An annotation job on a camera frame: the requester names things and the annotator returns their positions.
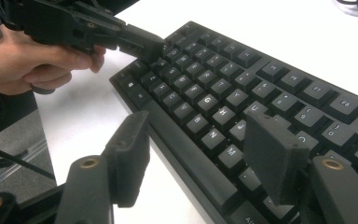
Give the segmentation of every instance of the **black device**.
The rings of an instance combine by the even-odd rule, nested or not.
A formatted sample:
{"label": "black device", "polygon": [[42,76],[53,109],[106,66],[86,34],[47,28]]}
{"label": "black device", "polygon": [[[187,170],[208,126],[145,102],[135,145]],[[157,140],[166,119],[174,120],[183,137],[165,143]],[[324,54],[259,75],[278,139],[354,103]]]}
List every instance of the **black device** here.
{"label": "black device", "polygon": [[113,204],[135,204],[149,149],[148,113],[127,116],[100,156],[72,163],[65,184],[21,204],[1,192],[0,224],[114,223]]}
{"label": "black device", "polygon": [[[110,81],[132,111],[150,112],[151,137],[214,223],[311,220],[301,219],[300,203],[294,202],[302,196],[294,186],[304,183],[311,166],[325,167],[308,162],[319,156],[334,160],[333,166],[339,161],[345,171],[358,176],[357,95],[193,21],[165,38],[157,62],[137,60]],[[290,153],[277,153],[280,157],[260,153],[267,158],[258,159],[259,166],[268,169],[260,173],[254,165],[257,171],[253,170],[255,157],[245,161],[246,151],[242,152],[244,142],[254,140],[245,139],[250,112],[277,120],[286,133],[303,142],[308,154],[301,145]],[[273,141],[264,135],[255,140],[266,141],[265,146]],[[277,166],[281,162],[290,167]],[[342,192],[341,186],[319,184],[299,189]],[[358,192],[358,182],[351,186]],[[304,204],[319,204],[311,198]],[[323,218],[314,223],[326,221],[324,216],[313,217]]]}
{"label": "black device", "polygon": [[[7,28],[23,31],[42,44],[70,46],[88,54],[95,45],[107,49],[119,46],[131,56],[155,61],[161,54],[162,39],[114,17],[114,12],[129,5],[120,3],[120,8],[109,9],[117,3],[104,2],[108,7],[102,7],[95,0],[0,0],[0,17]],[[54,90],[34,87],[34,91]]]}

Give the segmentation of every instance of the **black keyboard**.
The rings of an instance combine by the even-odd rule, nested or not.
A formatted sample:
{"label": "black keyboard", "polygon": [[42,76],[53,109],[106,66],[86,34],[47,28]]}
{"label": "black keyboard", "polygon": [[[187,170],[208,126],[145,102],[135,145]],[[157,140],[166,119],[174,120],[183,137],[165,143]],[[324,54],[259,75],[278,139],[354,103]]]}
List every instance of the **black keyboard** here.
{"label": "black keyboard", "polygon": [[301,223],[272,203],[242,158],[250,112],[275,118],[310,148],[358,173],[358,96],[236,40],[188,22],[155,63],[110,78],[215,223]]}

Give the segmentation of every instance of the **white table surface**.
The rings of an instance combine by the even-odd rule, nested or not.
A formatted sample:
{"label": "white table surface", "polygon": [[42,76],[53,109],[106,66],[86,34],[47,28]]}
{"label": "white table surface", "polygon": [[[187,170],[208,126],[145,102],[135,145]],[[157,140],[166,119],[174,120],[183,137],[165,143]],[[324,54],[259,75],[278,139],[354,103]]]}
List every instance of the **white table surface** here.
{"label": "white table surface", "polygon": [[[358,15],[353,15],[334,0],[142,0],[117,17],[163,38],[195,21],[358,94]],[[130,113],[108,79],[133,60],[109,50],[100,73],[75,71],[53,94],[35,95],[59,185],[73,161],[101,154]],[[156,147],[136,205],[115,208],[115,221],[211,222]]]}

